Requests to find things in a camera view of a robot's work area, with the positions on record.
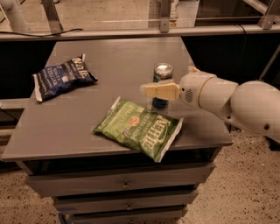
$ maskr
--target green chip bag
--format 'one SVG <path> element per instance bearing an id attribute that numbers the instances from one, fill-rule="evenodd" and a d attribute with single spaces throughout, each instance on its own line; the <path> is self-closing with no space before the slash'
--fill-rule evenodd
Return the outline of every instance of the green chip bag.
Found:
<path id="1" fill-rule="evenodd" d="M 160 115 L 119 97 L 93 130 L 160 162 L 179 133 L 183 119 Z"/>

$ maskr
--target can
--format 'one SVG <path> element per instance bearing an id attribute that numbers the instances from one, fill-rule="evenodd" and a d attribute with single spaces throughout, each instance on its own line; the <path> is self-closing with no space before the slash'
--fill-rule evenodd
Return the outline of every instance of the can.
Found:
<path id="1" fill-rule="evenodd" d="M 168 79 L 171 79 L 172 76 L 173 76 L 173 66 L 172 65 L 167 64 L 167 63 L 159 63 L 159 64 L 155 65 L 154 77 L 153 77 L 154 82 L 168 80 Z M 168 105 L 168 101 L 154 98 L 152 100 L 152 105 L 156 109 L 165 109 Z"/>

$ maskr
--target tabletop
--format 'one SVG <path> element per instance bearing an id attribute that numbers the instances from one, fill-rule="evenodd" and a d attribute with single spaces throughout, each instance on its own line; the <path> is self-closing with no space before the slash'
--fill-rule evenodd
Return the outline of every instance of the tabletop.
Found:
<path id="1" fill-rule="evenodd" d="M 94 134 L 92 129 L 118 96 L 151 107 L 151 99 L 141 95 L 139 87 L 152 82 L 157 63 L 171 64 L 177 83 L 193 64 L 181 38 L 130 38 L 58 42 L 47 65 L 59 65 L 82 53 L 86 54 L 88 70 L 98 78 L 96 84 L 76 88 L 43 103 L 37 102 L 33 94 L 3 153 L 3 161 L 136 153 Z M 170 150 L 232 143 L 223 121 L 204 110 L 189 108 L 177 100 L 158 112 L 184 118 L 182 130 Z"/>

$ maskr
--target chip bag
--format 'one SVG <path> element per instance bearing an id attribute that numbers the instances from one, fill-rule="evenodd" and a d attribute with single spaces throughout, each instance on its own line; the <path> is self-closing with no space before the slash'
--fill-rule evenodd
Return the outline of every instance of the chip bag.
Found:
<path id="1" fill-rule="evenodd" d="M 182 122 L 183 119 L 160 115 L 119 97 L 93 132 L 102 133 L 161 162 Z"/>
<path id="2" fill-rule="evenodd" d="M 46 66 L 35 73 L 33 78 L 37 101 L 42 102 L 79 85 L 96 82 L 97 79 L 87 70 L 84 60 L 85 54 L 82 54 L 60 66 Z"/>

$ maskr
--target terrazzo floor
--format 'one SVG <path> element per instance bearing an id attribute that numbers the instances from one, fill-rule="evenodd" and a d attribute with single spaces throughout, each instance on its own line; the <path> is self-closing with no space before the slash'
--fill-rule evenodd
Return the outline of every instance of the terrazzo floor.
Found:
<path id="1" fill-rule="evenodd" d="M 231 137 L 234 144 L 220 151 L 184 218 L 143 224 L 280 223 L 280 151 L 271 151 L 263 137 Z M 52 199 L 41 199 L 25 178 L 22 171 L 0 173 L 0 223 L 60 224 Z"/>

